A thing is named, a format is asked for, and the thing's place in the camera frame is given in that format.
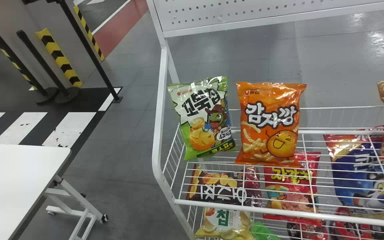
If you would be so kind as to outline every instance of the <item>blue snack bag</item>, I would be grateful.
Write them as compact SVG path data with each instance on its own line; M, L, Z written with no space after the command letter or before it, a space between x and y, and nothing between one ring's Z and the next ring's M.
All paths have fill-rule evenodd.
M375 155L382 135L325 135L335 193L352 216L384 219L384 174Z

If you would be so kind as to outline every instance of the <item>green snack bag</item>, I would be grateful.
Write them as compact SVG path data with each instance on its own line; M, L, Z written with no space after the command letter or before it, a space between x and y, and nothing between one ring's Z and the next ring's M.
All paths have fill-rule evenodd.
M227 77L168 85L186 145L184 161L236 150L227 109Z
M251 225L251 234L257 240L280 240L280 238L274 235L263 223L254 222Z

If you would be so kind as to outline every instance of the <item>caster wheel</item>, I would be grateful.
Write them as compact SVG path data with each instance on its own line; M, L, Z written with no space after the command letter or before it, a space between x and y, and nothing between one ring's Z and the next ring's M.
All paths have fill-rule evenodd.
M106 222L108 222L108 220L109 220L108 215L107 215L107 214L104 214L104 215L102 216L102 219L100 220L100 222L101 222L101 223L106 223Z

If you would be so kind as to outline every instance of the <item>display shelf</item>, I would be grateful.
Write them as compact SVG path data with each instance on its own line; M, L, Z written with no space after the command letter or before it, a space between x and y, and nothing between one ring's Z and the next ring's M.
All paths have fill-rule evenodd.
M174 203L179 205L190 205L194 207L213 207L213 208L225 208L225 209L233 209L233 210L242 210L242 211L250 211L256 216L256 214L279 214L284 216L295 216L295 217L305 217L305 218L315 218L315 219L323 219L323 220L345 220L353 223L361 223L361 224L372 224L372 225L382 225L384 226L384 220L382 219L373 219L370 218L370 215L354 215L354 216L339 216L336 215L336 210L338 207L343 207L343 204L338 199L335 188L338 189L353 189L353 187L339 187L334 185L334 180L349 180L349 181L359 181L359 179L348 179L348 178L334 178L332 170L332 162L331 157L329 155L329 151L326 146L326 141L324 140L323 134L352 134L359 136L358 139L361 141L357 141L357 143L371 143L372 146L374 144L380 142L372 142L370 135L383 135L384 131L382 127L375 127L384 122L384 106L359 106L359 107L337 107L337 108L302 108L301 109L301 123L302 127L299 128L299 138L296 147L297 155L304 155L305 160L299 161L303 166L308 166L307 157L311 155L316 155L312 152L321 152L321 154L317 154L320 156L318 162L318 168L298 168L298 167L285 167L286 170L298 170L305 171L309 176L309 172L317 171L316 176L311 176L311 179L316 179L315 184L310 181L309 185L307 184L295 184L301 186L310 186L312 188L316 188L316 193L306 194L306 193L297 193L297 192L289 192L289 191L277 191L277 190L267 190L265 188L266 183L279 183L275 181L265 181L265 175L276 176L277 178L288 177L288 174L268 174L264 173L264 167L276 167L271 166L269 164L263 166L260 164L235 164L236 156L238 155L238 151L232 152L219 152L214 157L211 158L203 158L198 160L191 160L184 162L183 153L185 151L185 144L183 142L183 138L177 126L176 133L172 140L171 148L168 153L168 157L166 158L166 162L162 169L164 176L167 179L168 184L171 187L172 192L174 193L175 199ZM239 114L239 109L230 109L230 114L232 119L235 119L234 116ZM238 149L241 147L241 139L240 139L240 127L238 124L235 124L235 120L233 120L233 136L237 143ZM375 155L368 156L363 155L361 157L360 162L355 163L336 163L336 164L347 164L353 165L354 170L336 170L337 172L354 172L354 173L374 173L378 176L379 180L371 180L367 179L367 181L374 182L377 184L383 184L384 187L384 157L378 156L377 152L380 149L373 148ZM189 187L192 185L197 186L198 190L203 184L194 184L191 181L193 176L193 170L195 169L195 165L199 166L201 170L206 173L243 173L245 169L248 167L255 167L258 170L256 173L260 176L260 190L261 197L255 198L262 202L262 207L251 207L242 205L229 205L229 204L221 204L221 203L212 203L212 202L203 202L203 201L192 201L186 200L186 195L191 193L188 191ZM371 167L380 168L381 171L360 171L359 167L363 165L369 165ZM214 177L207 177L206 179L221 179ZM238 192L237 188L231 188L232 192ZM384 188L379 190L376 188L361 188L361 190L368 191L369 193L377 194L384 191ZM297 201L288 201L288 200L277 200L277 199L269 199L267 192L283 192L283 193L295 193L301 194L303 196L310 195L311 199L318 198L318 202L311 201L307 204L303 204ZM218 193L214 193L213 197L217 199L219 196L223 197L232 197L228 195L222 195ZM251 199L250 196L242 196L244 199ZM347 197L345 198L353 198L355 201L361 202L362 206L348 206L351 209L356 209L359 211L383 211L384 212L384 200L372 200L366 197ZM305 208L307 211L291 211L288 209L274 209L274 208L266 208L268 201L278 201L278 202L288 202L294 203L294 205L307 205ZM190 220L190 216L196 216L196 213L193 211L189 211L188 220Z
M197 231L198 228L203 224L203 214L204 214L204 208L203 207L197 207L197 206L190 206L188 208L188 221L190 222L191 226L193 226L194 231ZM252 226L255 225L255 222L261 222L263 223L270 231L271 234L276 235L282 240L323 240L324 237L327 237L324 240L338 240L338 239L344 239L344 235L342 235L343 232L347 231L351 233L350 236L347 238L349 240L375 240L377 238L370 237L372 234L373 236L382 236L382 238L379 238L380 240L384 239L384 226L377 226L377 225L362 225L360 227L359 224L351 223L351 222L342 222L343 225L335 225L334 221L325 221L320 228L314 228L313 231L308 231L308 229L305 228L304 224L300 223L294 223L284 220L267 220L262 218L259 214L252 213L251 214L251 220L252 220ZM297 231L294 231L294 229L287 228L287 226L296 226ZM292 238L289 234L293 235L294 233L297 235L296 238ZM258 235L265 235L264 233L259 233L255 231L251 231L253 234ZM311 238L311 234L317 235L319 238ZM203 240L219 240L221 238L213 238L213 237L200 237L197 239L203 239Z
M264 221L268 226L273 226L273 231L279 234L279 237L282 239L291 239L287 237L285 222L267 222L267 220L261 218L263 213L317 218L324 219L326 222L331 220L344 220L353 223L354 226L357 226L356 224L384 226L384 220L380 219L362 216L339 216L334 214L342 204L335 194L331 158L329 157L323 138L324 134L349 134L359 135L361 140L368 140L370 135L382 135L383 130L374 129L374 127L384 124L384 106L300 108L302 113L300 116L297 151L304 152L305 155L309 152L321 152L319 167L317 169L318 174L312 176L312 178L316 179L313 186L316 187L318 191L315 193L312 192L310 198L313 199L312 196L318 196L319 201L312 201L312 203L309 204L310 211L290 211L285 209L258 208L186 200L186 194L188 194L188 187L190 186L189 184L191 184L191 174L195 164L200 164L203 170L209 172L234 172L241 170L244 172L244 169L250 166L234 164L238 152L222 152L213 158L183 162L182 158L185 152L185 144L179 127L177 126L176 133L171 142L172 144L168 149L168 154L166 149L163 148L162 138L164 127L166 127L164 125L164 109L166 106L164 101L167 94L168 73L173 83L180 82L167 38L376 11L384 9L384 0L146 1L161 45L155 130L152 146L152 170L164 196L190 240L195 239L194 234L199 226L198 222L201 220L199 212L202 211L204 207L250 211L255 221ZM239 115L239 109L230 110L231 120L233 121L232 132L238 147L241 146L240 126L239 122L235 121L238 121ZM376 155L374 158L371 158L368 164L382 169L381 179L384 179L383 157ZM263 206L265 206L269 199L265 190L263 166L256 165L255 167L259 169L260 189L262 191L260 200ZM370 188L368 190L374 193L378 192L378 190L370 190ZM356 197L357 202L363 200L366 200L366 198ZM382 207L378 205L363 204L360 210L377 211L381 208Z

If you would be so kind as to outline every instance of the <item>white table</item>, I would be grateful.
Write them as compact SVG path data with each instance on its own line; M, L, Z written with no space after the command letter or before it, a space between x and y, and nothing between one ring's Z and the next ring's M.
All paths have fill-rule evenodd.
M69 240L86 239L96 219L108 220L106 214L101 214L57 175L69 155L68 148L0 144L0 240L9 240L15 235L42 195L59 206L48 206L49 214L80 217ZM48 188L53 181L63 189ZM59 197L75 198L85 210L72 210ZM80 238L77 234L87 217L91 220Z

